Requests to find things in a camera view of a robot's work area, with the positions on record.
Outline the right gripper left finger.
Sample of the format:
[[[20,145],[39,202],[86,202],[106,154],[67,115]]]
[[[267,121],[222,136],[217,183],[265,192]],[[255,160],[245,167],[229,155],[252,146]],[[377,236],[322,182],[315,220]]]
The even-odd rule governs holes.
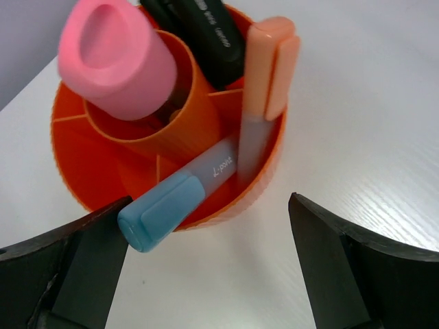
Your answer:
[[[1,248],[1,327],[105,328],[128,249],[117,215],[131,202]]]

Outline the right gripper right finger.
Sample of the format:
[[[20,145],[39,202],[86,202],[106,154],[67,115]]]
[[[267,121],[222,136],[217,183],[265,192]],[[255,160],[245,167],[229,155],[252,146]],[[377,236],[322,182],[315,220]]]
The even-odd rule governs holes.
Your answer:
[[[292,193],[289,218],[317,328],[437,328],[438,253]]]

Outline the light blue highlighter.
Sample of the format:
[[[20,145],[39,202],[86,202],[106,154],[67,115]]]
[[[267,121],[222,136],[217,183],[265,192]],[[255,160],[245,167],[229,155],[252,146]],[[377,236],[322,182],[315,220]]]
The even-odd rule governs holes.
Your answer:
[[[117,223],[138,252],[154,249],[237,169],[238,137],[224,138],[123,208]]]

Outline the black green-capped highlighter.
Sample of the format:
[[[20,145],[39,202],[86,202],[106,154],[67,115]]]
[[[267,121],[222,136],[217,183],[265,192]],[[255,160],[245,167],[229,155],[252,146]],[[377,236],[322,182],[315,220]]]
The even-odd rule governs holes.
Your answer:
[[[183,40],[209,83],[224,90],[244,74],[246,42],[222,1],[141,1],[158,26]]]

